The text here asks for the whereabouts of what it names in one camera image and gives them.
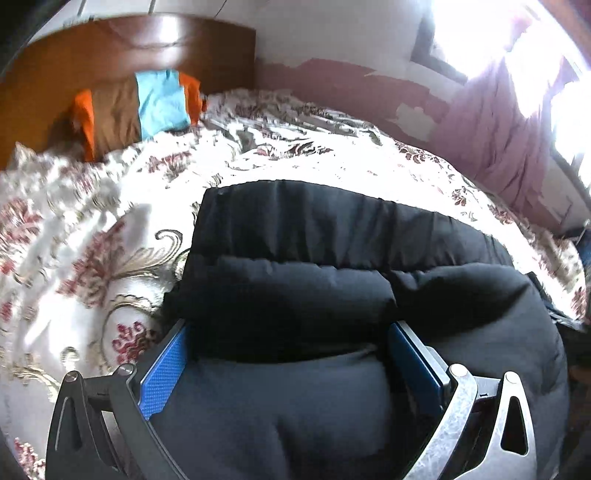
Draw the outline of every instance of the screw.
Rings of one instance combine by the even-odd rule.
[[[122,377],[127,377],[134,372],[134,366],[132,364],[123,364],[120,365],[117,369],[117,375],[121,375]]]
[[[519,383],[519,375],[517,375],[515,372],[507,372],[505,374],[505,380],[507,380],[509,383],[517,384]]]
[[[74,382],[78,379],[78,372],[76,370],[72,370],[71,372],[66,373],[64,380],[68,383]]]
[[[468,373],[468,369],[460,364],[453,364],[449,371],[456,377],[465,377]]]

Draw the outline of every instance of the wall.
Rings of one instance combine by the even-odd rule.
[[[179,12],[257,31],[261,88],[368,120],[394,138],[428,148],[430,132],[462,85],[410,61],[430,0],[72,0],[34,40],[90,16]],[[553,230],[591,216],[564,173],[552,165],[530,217]]]

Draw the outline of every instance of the cable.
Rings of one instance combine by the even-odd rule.
[[[217,16],[220,14],[222,9],[225,7],[227,1],[228,0],[223,0],[222,6],[220,7],[220,10],[218,10],[217,13],[213,16],[214,18],[217,18]]]

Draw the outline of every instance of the blue object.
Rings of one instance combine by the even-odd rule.
[[[187,364],[186,328],[182,328],[154,362],[141,385],[139,409],[146,420],[160,413]]]
[[[178,82],[178,71],[138,72],[139,123],[142,140],[163,130],[188,127],[184,88]]]
[[[388,329],[388,349],[413,393],[419,412],[432,417],[441,416],[443,385],[397,322]]]

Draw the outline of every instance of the bedspread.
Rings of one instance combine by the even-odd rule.
[[[572,317],[586,310],[573,244],[529,227],[449,163],[373,125],[278,92],[209,98],[196,127],[83,164],[17,145],[0,173],[0,427],[44,475],[63,375],[112,372],[158,342],[203,193],[260,179],[321,183],[439,211],[498,239]]]

